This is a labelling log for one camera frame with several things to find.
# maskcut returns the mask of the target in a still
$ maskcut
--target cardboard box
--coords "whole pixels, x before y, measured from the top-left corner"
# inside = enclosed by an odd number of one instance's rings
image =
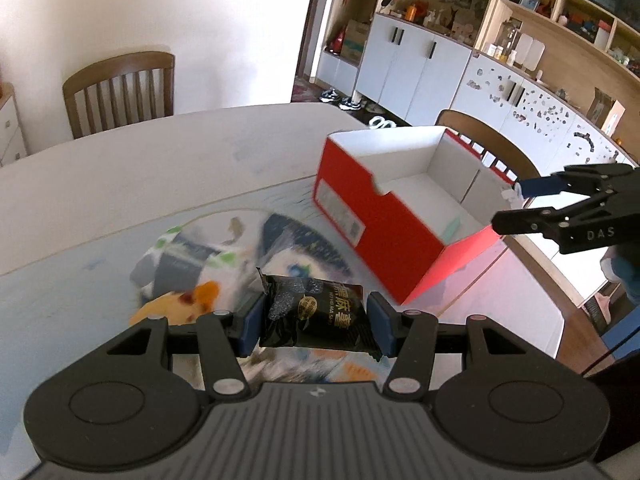
[[[369,25],[350,20],[347,25],[347,30],[344,33],[340,57],[359,64],[368,35]]]
[[[314,200],[398,303],[466,265],[497,239],[512,182],[442,126],[331,134]]]
[[[599,88],[594,90],[596,95],[587,112],[587,119],[610,137],[616,130],[625,107]]]

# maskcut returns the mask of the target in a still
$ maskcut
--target box label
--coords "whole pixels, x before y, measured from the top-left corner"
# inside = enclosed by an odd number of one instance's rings
[[[316,200],[351,245],[357,246],[360,238],[362,238],[365,226],[324,179],[318,183]]]

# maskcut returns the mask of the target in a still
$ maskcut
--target black and white sneaker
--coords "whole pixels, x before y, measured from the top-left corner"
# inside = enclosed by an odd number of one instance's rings
[[[329,88],[320,94],[320,100],[323,103],[337,103],[340,100],[340,95],[333,88]]]
[[[340,108],[340,110],[349,110],[351,112],[362,109],[362,105],[360,103],[357,103],[350,97],[345,97],[342,101],[340,101],[338,107]]]

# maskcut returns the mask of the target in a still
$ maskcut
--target glass jar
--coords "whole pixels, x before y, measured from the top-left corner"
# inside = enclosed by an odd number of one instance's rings
[[[496,46],[502,47],[502,53],[500,58],[504,58],[504,61],[507,61],[509,54],[516,46],[516,42],[518,41],[520,35],[520,31],[518,27],[516,27],[515,23],[511,20],[507,20],[502,24],[500,28],[500,34],[498,34],[498,40],[495,42]]]

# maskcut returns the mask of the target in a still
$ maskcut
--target table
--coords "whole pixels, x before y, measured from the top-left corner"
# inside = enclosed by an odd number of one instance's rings
[[[37,464],[20,421],[30,391],[126,327],[138,307],[129,272],[171,226],[220,210],[278,209],[321,232],[367,291],[384,294],[310,200],[326,135],[361,127],[329,105],[231,108],[110,130],[1,170],[0,479]],[[562,317],[500,244],[412,306],[444,322],[486,314],[554,356]],[[436,360],[432,387],[459,362]]]

